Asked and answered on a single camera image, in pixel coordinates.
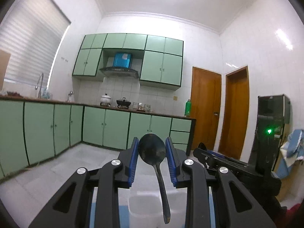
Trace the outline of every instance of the green thermos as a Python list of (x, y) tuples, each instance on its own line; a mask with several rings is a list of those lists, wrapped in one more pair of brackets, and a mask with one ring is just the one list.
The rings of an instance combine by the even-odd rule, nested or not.
[(191, 101), (188, 99), (186, 102), (186, 107), (185, 107), (185, 116), (190, 117), (190, 111), (191, 111)]

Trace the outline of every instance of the countertop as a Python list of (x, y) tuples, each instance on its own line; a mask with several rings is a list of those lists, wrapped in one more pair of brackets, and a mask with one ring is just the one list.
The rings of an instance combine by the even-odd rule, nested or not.
[(37, 103), (46, 103), (46, 104), (59, 104), (59, 105), (85, 105), (90, 107), (97, 107), (97, 108), (103, 108), (103, 109), (109, 109), (109, 110), (116, 110), (116, 111), (124, 111), (124, 112), (131, 112), (131, 113), (139, 113), (139, 114), (146, 114), (146, 115), (156, 115), (156, 116), (165, 116), (165, 117), (172, 117), (172, 118), (178, 118), (178, 119), (186, 119), (186, 120), (195, 120), (195, 118), (189, 118), (184, 116), (174, 116), (174, 115), (167, 115), (167, 114), (160, 114), (155, 112), (140, 112), (140, 111), (134, 111), (132, 109), (120, 109), (120, 108), (114, 108), (114, 107), (105, 107), (100, 105), (93, 105), (93, 104), (82, 104), (82, 103), (76, 103), (76, 102), (66, 102), (66, 101), (58, 101), (58, 100), (48, 100), (48, 99), (42, 99), (42, 98), (29, 98), (29, 97), (14, 97), (14, 96), (1, 96), (0, 100), (10, 100), (10, 101), (22, 101), (22, 102), (37, 102)]

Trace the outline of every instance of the spoon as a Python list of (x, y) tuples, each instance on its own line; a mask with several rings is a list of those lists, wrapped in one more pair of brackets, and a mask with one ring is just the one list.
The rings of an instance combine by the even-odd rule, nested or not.
[(162, 139), (159, 138), (156, 134), (148, 133), (140, 139), (138, 144), (138, 153), (145, 163), (154, 167), (158, 180), (159, 191), (161, 193), (164, 222), (165, 224), (168, 224), (170, 222), (171, 217), (170, 207), (168, 203), (164, 180), (161, 174), (161, 170), (159, 168), (159, 165), (166, 156), (165, 144), (163, 143)]

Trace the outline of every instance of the window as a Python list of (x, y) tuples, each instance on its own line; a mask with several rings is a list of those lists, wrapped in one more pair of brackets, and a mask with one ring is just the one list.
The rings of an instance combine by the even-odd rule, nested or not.
[(52, 0), (19, 0), (0, 27), (0, 49), (11, 54), (5, 79), (43, 86), (70, 21)]

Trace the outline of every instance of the doorway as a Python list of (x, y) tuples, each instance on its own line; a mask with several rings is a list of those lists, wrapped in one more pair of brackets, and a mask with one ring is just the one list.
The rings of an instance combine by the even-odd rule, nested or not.
[(219, 152), (240, 159), (249, 112), (248, 67), (226, 75), (225, 113)]
[(196, 125), (191, 150), (196, 149), (200, 142), (209, 150), (214, 147), (221, 106), (221, 85), (220, 74), (192, 68), (190, 116), (196, 119)]

